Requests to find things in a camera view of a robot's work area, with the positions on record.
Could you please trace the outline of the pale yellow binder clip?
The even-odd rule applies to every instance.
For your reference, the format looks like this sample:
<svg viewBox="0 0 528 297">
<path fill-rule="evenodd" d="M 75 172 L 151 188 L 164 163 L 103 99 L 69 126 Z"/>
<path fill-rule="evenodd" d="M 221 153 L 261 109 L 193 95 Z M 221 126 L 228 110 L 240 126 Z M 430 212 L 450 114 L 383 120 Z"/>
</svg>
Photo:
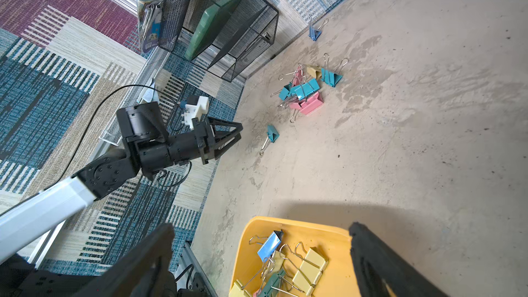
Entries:
<svg viewBox="0 0 528 297">
<path fill-rule="evenodd" d="M 328 261 L 312 247 L 305 247 L 302 241 L 294 248 L 284 243 L 279 252 L 283 255 L 287 269 L 293 272 L 292 283 L 296 290 L 306 296 L 313 296 L 316 286 L 328 266 Z"/>
</svg>

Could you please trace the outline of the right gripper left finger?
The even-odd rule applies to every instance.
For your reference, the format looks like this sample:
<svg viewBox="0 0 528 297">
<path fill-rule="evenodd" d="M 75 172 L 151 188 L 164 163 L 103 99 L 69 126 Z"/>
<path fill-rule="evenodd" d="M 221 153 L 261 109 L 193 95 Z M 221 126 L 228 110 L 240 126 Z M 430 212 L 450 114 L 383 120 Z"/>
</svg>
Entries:
<svg viewBox="0 0 528 297">
<path fill-rule="evenodd" d="M 175 232 L 172 224 L 159 225 L 102 276 L 76 296 L 163 296 L 168 282 Z"/>
</svg>

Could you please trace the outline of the yellow plastic storage tray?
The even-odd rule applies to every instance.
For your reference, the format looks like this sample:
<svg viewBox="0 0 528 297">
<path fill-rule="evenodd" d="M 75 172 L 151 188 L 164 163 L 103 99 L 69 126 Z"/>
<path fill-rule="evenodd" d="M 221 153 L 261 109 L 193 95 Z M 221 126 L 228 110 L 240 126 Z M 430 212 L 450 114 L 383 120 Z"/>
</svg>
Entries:
<svg viewBox="0 0 528 297">
<path fill-rule="evenodd" d="M 255 217 L 243 231 L 229 296 L 360 296 L 352 237 L 333 226 Z"/>
</svg>

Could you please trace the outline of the black mesh desk shelf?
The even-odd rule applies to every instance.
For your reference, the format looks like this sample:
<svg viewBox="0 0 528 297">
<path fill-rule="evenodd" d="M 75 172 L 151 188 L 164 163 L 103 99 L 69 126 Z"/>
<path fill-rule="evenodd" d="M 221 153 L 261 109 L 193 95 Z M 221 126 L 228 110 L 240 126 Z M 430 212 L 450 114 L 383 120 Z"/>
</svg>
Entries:
<svg viewBox="0 0 528 297">
<path fill-rule="evenodd" d="M 164 0 L 159 45 L 232 82 L 274 44 L 278 22 L 266 0 Z"/>
</svg>

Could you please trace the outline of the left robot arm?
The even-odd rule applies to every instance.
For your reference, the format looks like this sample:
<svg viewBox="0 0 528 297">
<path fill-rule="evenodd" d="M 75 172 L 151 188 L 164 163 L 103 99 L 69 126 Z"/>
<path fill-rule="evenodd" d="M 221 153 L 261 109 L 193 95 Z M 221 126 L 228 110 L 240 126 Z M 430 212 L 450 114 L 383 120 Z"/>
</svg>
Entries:
<svg viewBox="0 0 528 297">
<path fill-rule="evenodd" d="M 241 139 L 243 126 L 217 118 L 192 120 L 193 130 L 170 135 L 158 103 L 116 112 L 123 139 L 72 176 L 38 192 L 1 215 L 1 261 L 94 202 L 105 198 L 139 173 L 149 180 L 164 169 L 197 158 L 219 159 Z"/>
</svg>

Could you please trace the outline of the yellow binder clip in pile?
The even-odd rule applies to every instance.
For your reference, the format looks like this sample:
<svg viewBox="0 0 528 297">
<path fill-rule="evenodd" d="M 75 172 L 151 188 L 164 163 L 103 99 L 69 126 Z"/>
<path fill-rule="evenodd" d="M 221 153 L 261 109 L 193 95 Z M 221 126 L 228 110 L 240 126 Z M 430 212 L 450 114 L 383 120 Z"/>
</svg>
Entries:
<svg viewBox="0 0 528 297">
<path fill-rule="evenodd" d="M 310 76 L 316 80 L 320 80 L 322 77 L 322 68 L 314 65 L 306 65 L 303 71 L 307 76 Z"/>
</svg>

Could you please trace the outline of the pink binder clip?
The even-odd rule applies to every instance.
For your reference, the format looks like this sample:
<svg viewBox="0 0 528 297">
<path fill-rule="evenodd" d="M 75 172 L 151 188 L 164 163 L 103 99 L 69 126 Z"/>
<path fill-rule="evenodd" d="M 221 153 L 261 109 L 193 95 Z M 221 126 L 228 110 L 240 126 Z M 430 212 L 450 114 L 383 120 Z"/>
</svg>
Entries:
<svg viewBox="0 0 528 297">
<path fill-rule="evenodd" d="M 281 74 L 278 77 L 279 81 L 287 81 L 291 86 L 300 85 L 303 82 L 303 79 L 303 65 L 300 63 L 297 65 L 296 69 L 293 72 Z"/>
<path fill-rule="evenodd" d="M 323 98 L 320 92 L 313 93 L 306 100 L 297 100 L 293 103 L 290 103 L 290 109 L 294 110 L 294 113 L 291 115 L 290 122 L 296 122 L 296 117 L 299 113 L 301 113 L 302 115 L 308 115 L 315 111 L 317 108 L 321 107 L 323 104 Z"/>
</svg>

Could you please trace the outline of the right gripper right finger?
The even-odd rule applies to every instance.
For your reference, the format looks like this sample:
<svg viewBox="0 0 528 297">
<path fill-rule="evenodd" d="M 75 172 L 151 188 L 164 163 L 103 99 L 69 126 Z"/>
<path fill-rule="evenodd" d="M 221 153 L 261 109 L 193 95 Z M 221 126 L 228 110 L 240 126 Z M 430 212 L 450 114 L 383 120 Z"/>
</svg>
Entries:
<svg viewBox="0 0 528 297">
<path fill-rule="evenodd" d="M 351 259 L 361 296 L 445 296 L 366 225 L 353 223 Z"/>
</svg>

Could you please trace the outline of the teal binder clip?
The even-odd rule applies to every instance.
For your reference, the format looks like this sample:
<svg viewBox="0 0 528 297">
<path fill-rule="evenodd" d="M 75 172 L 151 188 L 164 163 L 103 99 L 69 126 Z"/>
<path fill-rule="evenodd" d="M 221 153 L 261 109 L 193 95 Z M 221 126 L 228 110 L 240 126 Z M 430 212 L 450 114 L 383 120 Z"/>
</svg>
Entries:
<svg viewBox="0 0 528 297">
<path fill-rule="evenodd" d="M 274 125 L 268 125 L 266 139 L 259 151 L 259 155 L 263 156 L 266 148 L 268 148 L 271 143 L 275 143 L 279 136 L 280 134 L 276 127 Z"/>
<path fill-rule="evenodd" d="M 342 79 L 342 69 L 349 63 L 349 58 L 342 59 L 341 63 L 335 70 L 330 70 L 329 60 L 330 55 L 328 53 L 323 54 L 324 64 L 321 70 L 322 72 L 322 81 L 331 86 L 335 87 Z"/>
<path fill-rule="evenodd" d="M 273 272 L 263 286 L 252 294 L 243 287 L 239 280 L 234 283 L 233 288 L 239 289 L 242 292 L 242 296 L 278 296 L 279 293 L 295 296 L 291 291 L 294 288 L 296 289 L 297 286 L 292 283 L 291 277 L 287 272 L 284 269 L 280 269 L 278 272 Z"/>
</svg>

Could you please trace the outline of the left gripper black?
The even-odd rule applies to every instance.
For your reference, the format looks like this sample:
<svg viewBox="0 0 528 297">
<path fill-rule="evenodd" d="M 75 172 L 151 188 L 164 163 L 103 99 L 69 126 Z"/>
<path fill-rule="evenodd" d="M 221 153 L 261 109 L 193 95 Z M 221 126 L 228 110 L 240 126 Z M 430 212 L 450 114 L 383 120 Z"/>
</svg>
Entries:
<svg viewBox="0 0 528 297">
<path fill-rule="evenodd" d="M 209 159 L 219 159 L 240 139 L 243 125 L 219 118 L 192 119 L 192 127 L 197 141 L 199 156 L 202 164 L 209 163 Z"/>
</svg>

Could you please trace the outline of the magazines on shelf top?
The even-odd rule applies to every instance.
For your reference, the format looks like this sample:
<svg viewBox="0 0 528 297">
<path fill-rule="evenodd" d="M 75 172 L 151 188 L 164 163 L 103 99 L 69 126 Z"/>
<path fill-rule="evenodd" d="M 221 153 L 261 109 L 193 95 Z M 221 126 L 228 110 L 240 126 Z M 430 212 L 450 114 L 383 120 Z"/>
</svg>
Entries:
<svg viewBox="0 0 528 297">
<path fill-rule="evenodd" d="M 144 53 L 159 45 L 163 5 L 164 0 L 136 0 L 140 48 Z"/>
</svg>

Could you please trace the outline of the light blue binder clip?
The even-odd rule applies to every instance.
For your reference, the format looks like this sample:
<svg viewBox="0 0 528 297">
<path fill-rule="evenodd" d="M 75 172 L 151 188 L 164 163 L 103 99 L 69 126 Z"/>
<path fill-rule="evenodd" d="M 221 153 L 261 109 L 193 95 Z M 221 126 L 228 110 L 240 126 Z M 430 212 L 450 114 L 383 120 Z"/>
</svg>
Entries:
<svg viewBox="0 0 528 297">
<path fill-rule="evenodd" d="M 248 244 L 258 244 L 260 249 L 257 254 L 262 262 L 266 262 L 275 252 L 275 250 L 282 244 L 284 232 L 282 230 L 274 230 L 269 236 L 254 235 L 250 238 Z"/>
</svg>

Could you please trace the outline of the green book on shelf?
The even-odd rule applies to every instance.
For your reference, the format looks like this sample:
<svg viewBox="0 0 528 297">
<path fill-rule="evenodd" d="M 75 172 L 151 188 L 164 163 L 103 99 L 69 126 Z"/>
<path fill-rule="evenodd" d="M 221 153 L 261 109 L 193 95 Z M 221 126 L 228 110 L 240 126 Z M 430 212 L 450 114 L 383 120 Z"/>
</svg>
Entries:
<svg viewBox="0 0 528 297">
<path fill-rule="evenodd" d="M 185 58 L 194 60 L 218 37 L 242 0 L 220 0 L 205 9 L 187 47 Z"/>
</svg>

